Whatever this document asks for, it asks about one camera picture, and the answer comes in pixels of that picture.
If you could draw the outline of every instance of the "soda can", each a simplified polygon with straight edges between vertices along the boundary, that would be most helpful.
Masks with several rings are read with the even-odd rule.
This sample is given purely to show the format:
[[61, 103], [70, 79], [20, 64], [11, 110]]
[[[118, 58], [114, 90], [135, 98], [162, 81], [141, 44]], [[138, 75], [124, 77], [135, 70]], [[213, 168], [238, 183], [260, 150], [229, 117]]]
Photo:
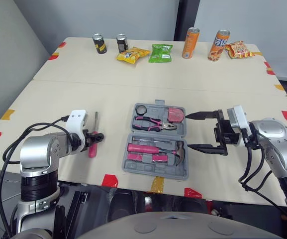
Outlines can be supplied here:
[[217, 32], [213, 45], [207, 57], [210, 61], [217, 61], [219, 59], [230, 34], [231, 33], [228, 30], [219, 30]]
[[185, 38], [183, 52], [182, 52], [183, 58], [186, 58], [186, 59], [192, 58], [198, 36], [199, 36], [198, 28], [190, 27], [188, 29], [187, 36]]
[[96, 46], [97, 52], [99, 54], [104, 54], [107, 52], [107, 48], [105, 46], [105, 42], [103, 39], [103, 35], [96, 33], [93, 35], [94, 44]]
[[119, 53], [128, 50], [127, 36], [125, 34], [119, 34], [117, 36], [117, 44], [118, 44]]

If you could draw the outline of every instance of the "white wall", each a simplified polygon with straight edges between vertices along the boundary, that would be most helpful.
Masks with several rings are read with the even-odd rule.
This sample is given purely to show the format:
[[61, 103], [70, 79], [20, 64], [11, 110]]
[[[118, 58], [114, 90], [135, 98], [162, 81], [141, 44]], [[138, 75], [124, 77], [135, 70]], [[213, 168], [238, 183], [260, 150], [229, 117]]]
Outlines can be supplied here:
[[173, 40], [179, 0], [14, 0], [52, 53], [69, 36]]
[[287, 78], [287, 0], [201, 0], [195, 27], [199, 41], [228, 29], [230, 42], [256, 44], [276, 75]]
[[48, 53], [12, 0], [0, 0], [0, 118]]

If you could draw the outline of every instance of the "snack bag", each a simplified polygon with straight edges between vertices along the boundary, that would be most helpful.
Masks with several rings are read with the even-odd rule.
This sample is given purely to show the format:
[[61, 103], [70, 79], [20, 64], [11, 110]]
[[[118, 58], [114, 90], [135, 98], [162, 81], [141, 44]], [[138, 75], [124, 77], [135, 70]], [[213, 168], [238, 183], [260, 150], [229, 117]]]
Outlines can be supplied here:
[[173, 45], [152, 44], [152, 54], [149, 62], [171, 62], [171, 49]]
[[235, 41], [233, 43], [226, 44], [225, 49], [228, 51], [228, 55], [232, 59], [255, 56], [247, 49], [243, 41]]
[[150, 53], [149, 50], [132, 47], [124, 52], [121, 52], [117, 56], [117, 60], [126, 61], [134, 64], [139, 57], [144, 57]]

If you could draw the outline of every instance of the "hammer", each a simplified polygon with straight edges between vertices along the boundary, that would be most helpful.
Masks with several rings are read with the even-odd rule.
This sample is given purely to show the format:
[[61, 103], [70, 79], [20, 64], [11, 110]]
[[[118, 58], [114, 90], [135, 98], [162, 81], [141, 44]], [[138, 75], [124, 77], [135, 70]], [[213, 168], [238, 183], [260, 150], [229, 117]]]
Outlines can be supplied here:
[[177, 141], [177, 150], [168, 150], [162, 149], [154, 146], [145, 146], [145, 145], [137, 145], [130, 143], [128, 144], [128, 152], [138, 152], [138, 153], [150, 153], [150, 154], [157, 154], [157, 153], [172, 153], [175, 156], [178, 156], [179, 159], [177, 160], [176, 166], [183, 162], [185, 158], [185, 150], [184, 150], [184, 142]]

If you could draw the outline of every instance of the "white tabletop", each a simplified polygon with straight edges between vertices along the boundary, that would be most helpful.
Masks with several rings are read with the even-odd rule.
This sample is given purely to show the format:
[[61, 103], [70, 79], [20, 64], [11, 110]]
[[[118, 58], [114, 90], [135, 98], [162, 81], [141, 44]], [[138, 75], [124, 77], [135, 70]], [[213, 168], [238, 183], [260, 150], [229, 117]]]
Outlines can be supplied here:
[[[15, 100], [10, 109], [15, 112], [10, 120], [0, 120], [0, 169], [1, 156], [23, 130], [32, 123], [52, 122], [71, 110], [85, 109], [89, 113], [86, 128], [92, 129], [95, 111], [99, 111], [99, 131], [105, 140], [98, 144], [96, 158], [89, 159], [87, 152], [71, 155], [60, 160], [59, 179], [64, 181], [101, 185], [105, 174], [115, 175], [119, 188], [150, 191], [155, 177], [126, 173], [121, 169], [127, 136], [131, 133], [131, 117], [135, 103], [153, 104], [163, 99], [167, 105], [180, 106], [187, 114], [198, 111], [226, 109], [241, 104], [247, 112], [247, 119], [260, 120], [274, 117], [287, 125], [282, 110], [287, 110], [287, 97], [279, 95], [229, 93], [200, 91], [195, 89], [169, 89], [112, 84], [71, 83], [54, 81], [32, 81]], [[211, 143], [217, 145], [213, 128], [215, 120], [188, 120], [188, 143]], [[46, 134], [34, 132], [32, 135]], [[19, 159], [19, 150], [13, 160]], [[237, 182], [246, 165], [246, 149], [228, 146], [228, 156], [203, 154], [189, 149], [189, 178], [186, 181], [165, 179], [164, 194], [184, 195], [184, 188], [191, 188], [203, 194], [203, 198], [228, 202], [268, 204], [254, 193], [245, 192]], [[253, 167], [258, 165], [259, 152], [254, 152]], [[10, 172], [19, 172], [18, 165], [10, 165]], [[257, 186], [269, 171], [264, 164], [257, 178]], [[275, 203], [285, 205], [284, 194], [277, 179], [272, 175], [262, 188], [262, 193]]]
[[[139, 58], [136, 64], [116, 59], [115, 39], [105, 39], [107, 52], [98, 54], [92, 38], [68, 37], [65, 45], [55, 52], [58, 57], [47, 61], [34, 80], [83, 82], [104, 85], [123, 85], [188, 89], [220, 92], [285, 95], [275, 85], [275, 75], [267, 74], [261, 55], [246, 59], [230, 59], [224, 51], [217, 62], [207, 59], [211, 43], [198, 42], [193, 58], [182, 58], [184, 42], [128, 40], [129, 47], [152, 50], [153, 43], [172, 44], [172, 62], [149, 63], [149, 57]], [[254, 44], [246, 44], [254, 52]]]

